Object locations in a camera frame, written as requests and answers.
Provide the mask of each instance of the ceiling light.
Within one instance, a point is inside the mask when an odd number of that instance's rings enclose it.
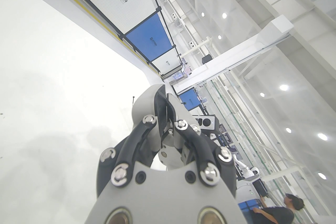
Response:
[[[317,136],[324,141],[328,140],[328,138],[325,134],[318,134]]]
[[[280,85],[279,87],[282,91],[287,91],[288,90],[288,85]]]
[[[318,175],[319,175],[323,180],[326,180],[326,179],[327,179],[327,177],[326,177],[324,174],[320,173],[320,172],[318,172]]]

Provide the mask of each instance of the black finger link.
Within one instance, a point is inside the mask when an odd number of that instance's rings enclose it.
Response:
[[[187,145],[190,147],[193,152],[196,160],[198,177],[200,181],[205,185],[209,186],[207,183],[203,181],[200,176],[200,171],[204,171],[208,166],[208,163],[212,163],[216,165],[216,161],[213,157],[211,149],[207,143],[207,141],[199,136],[195,131],[188,125],[188,127],[181,131],[176,129],[176,131],[182,136],[182,138],[186,141]]]

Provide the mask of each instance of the glass railing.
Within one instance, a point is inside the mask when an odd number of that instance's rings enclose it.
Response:
[[[281,173],[266,182],[275,203],[282,204],[285,193],[303,198],[306,208],[296,214],[298,223],[330,214],[332,195],[317,180],[317,170],[328,171],[323,168],[327,163],[317,158],[323,158],[323,148],[332,153],[332,146],[315,138],[313,150],[309,137],[335,127],[336,116],[278,48],[197,88],[208,112],[219,116],[234,138],[244,162],[258,167],[263,177]]]

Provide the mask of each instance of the robotic hand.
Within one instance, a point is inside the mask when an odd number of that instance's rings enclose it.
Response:
[[[247,165],[245,165],[244,163],[242,163],[240,160],[237,159],[236,155],[233,155],[233,158],[234,158],[235,163],[239,165],[239,168],[241,172],[243,173],[243,177],[245,179],[259,174],[260,171],[257,167],[252,167],[250,170],[250,168]]]
[[[137,99],[132,118],[130,135],[100,156],[85,224],[246,224],[231,152],[203,135],[164,85]],[[157,153],[169,171],[150,169]]]

